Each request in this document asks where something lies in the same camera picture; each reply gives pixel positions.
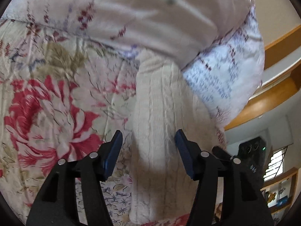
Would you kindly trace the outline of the beige cable-knit sweater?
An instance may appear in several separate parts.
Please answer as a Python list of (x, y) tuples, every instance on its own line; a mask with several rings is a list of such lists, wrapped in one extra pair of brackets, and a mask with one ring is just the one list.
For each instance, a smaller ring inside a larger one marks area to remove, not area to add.
[(172, 60), (150, 50), (142, 50), (137, 60), (129, 217), (144, 224), (175, 218), (192, 208), (198, 184), (187, 175), (176, 148), (177, 130), (207, 152), (219, 140), (208, 109)]

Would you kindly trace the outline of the floral bed sheet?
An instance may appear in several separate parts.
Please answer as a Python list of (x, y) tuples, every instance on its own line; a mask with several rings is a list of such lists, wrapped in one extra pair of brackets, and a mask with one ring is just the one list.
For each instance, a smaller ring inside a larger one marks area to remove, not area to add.
[(123, 146), (101, 188), (113, 224), (131, 225), (138, 68), (92, 40), (1, 19), (1, 193), (22, 223), (60, 159), (80, 160), (120, 130)]

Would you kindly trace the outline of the blue floral print pillow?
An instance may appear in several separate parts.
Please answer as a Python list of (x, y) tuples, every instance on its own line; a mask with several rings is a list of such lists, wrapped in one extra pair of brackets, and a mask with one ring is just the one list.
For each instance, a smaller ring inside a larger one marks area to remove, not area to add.
[(183, 71), (183, 77), (224, 129), (246, 106), (262, 84), (265, 50), (255, 0), (236, 31), (216, 40)]

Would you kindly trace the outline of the barred window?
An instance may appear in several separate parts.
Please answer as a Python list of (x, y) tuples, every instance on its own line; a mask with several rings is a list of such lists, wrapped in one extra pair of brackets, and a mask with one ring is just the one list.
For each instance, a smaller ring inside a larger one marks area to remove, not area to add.
[(276, 176), (279, 176), (284, 171), (284, 157), (287, 152), (287, 146), (276, 150), (272, 153), (270, 162), (268, 163), (268, 168), (263, 176), (264, 181), (269, 181)]

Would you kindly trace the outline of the wooden padded headboard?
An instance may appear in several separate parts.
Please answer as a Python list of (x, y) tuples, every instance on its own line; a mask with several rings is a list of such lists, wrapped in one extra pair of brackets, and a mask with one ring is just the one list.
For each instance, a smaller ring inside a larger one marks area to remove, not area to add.
[(300, 90), (300, 26), (265, 47), (262, 85), (226, 131), (258, 118)]

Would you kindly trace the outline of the wooden shelf with items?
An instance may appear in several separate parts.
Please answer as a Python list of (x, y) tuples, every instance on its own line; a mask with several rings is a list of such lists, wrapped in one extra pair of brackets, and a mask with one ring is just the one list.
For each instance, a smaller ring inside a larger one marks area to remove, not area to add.
[(275, 178), (265, 181), (261, 189), (273, 217), (283, 216), (293, 204), (298, 169), (293, 167)]

